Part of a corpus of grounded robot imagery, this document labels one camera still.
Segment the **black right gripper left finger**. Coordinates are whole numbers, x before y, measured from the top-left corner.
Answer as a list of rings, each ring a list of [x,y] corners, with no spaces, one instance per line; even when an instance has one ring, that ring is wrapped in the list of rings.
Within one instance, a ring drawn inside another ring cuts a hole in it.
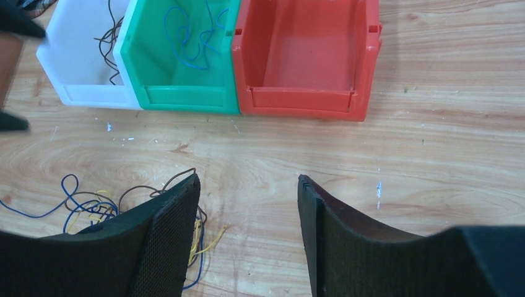
[[[80,232],[1,233],[2,296],[180,296],[201,191],[191,174],[167,192]]]

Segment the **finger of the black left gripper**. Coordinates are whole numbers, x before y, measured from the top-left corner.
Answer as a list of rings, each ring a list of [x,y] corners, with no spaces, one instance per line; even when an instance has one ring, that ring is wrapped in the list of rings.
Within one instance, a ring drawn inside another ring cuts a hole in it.
[[[29,38],[46,38],[45,29],[9,1],[1,1],[1,31]]]
[[[12,114],[1,112],[1,132],[17,132],[29,130],[29,122]]]

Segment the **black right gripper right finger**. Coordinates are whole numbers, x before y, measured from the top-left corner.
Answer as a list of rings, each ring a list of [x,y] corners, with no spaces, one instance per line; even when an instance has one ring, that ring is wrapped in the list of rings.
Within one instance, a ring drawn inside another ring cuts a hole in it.
[[[300,175],[313,296],[523,296],[524,227],[454,226],[419,236],[381,223]]]

